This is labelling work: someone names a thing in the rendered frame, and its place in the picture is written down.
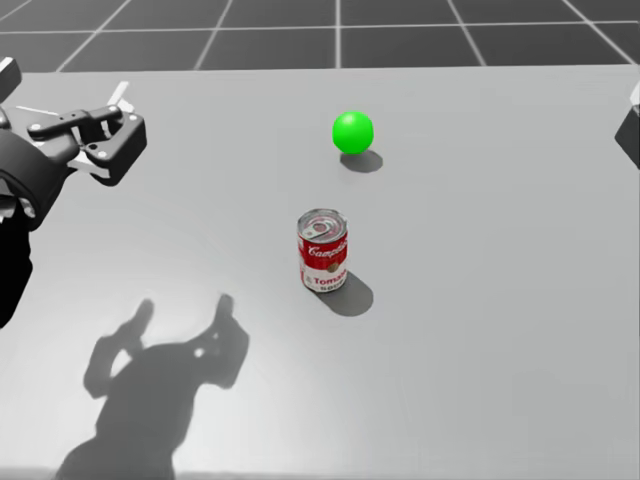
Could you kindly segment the green ball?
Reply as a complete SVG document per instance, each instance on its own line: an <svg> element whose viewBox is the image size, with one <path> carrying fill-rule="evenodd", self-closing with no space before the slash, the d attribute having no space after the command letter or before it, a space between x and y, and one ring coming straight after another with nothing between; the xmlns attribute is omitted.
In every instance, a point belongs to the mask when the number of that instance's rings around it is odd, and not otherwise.
<svg viewBox="0 0 640 480"><path fill-rule="evenodd" d="M344 112L333 123L332 141L335 147L344 154L361 154L372 145L373 140L373 123L362 112Z"/></svg>

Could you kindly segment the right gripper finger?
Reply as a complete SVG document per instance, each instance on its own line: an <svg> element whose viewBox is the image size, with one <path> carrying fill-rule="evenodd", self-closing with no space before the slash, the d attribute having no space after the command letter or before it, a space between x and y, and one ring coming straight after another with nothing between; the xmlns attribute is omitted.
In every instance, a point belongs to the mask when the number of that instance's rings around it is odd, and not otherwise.
<svg viewBox="0 0 640 480"><path fill-rule="evenodd" d="M630 108L614 136L617 144L640 170L640 81L630 95Z"/></svg>

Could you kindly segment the red and white can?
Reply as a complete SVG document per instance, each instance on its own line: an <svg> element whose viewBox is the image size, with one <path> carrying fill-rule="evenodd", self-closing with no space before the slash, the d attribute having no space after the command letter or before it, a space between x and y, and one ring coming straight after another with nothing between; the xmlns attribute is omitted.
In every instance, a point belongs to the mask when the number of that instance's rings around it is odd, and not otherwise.
<svg viewBox="0 0 640 480"><path fill-rule="evenodd" d="M338 211L317 208L297 222L300 278L309 290L328 293L347 277L348 223Z"/></svg>

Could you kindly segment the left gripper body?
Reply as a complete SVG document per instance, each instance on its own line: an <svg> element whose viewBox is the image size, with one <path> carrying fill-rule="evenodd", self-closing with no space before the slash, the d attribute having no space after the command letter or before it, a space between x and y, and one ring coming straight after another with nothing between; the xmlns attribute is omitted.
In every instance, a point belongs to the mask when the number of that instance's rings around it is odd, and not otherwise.
<svg viewBox="0 0 640 480"><path fill-rule="evenodd" d="M38 229L71 174L71 132L34 139L28 128L48 117L18 107L0 107L0 179L12 193L28 201L30 231Z"/></svg>

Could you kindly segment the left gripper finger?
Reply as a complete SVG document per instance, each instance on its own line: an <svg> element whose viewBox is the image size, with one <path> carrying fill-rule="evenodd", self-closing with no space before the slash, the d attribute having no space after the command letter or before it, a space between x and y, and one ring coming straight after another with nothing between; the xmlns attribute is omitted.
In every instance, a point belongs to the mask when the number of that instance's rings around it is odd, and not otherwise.
<svg viewBox="0 0 640 480"><path fill-rule="evenodd" d="M71 151L62 155L66 168L113 187L147 146L144 118L125 99L128 87L127 81L119 82L107 104L100 108L63 114L37 110L37 117L27 122L27 137L39 148L56 140L69 140Z"/></svg>
<svg viewBox="0 0 640 480"><path fill-rule="evenodd" d="M5 101L22 82L22 73L12 57L0 59L0 101Z"/></svg>

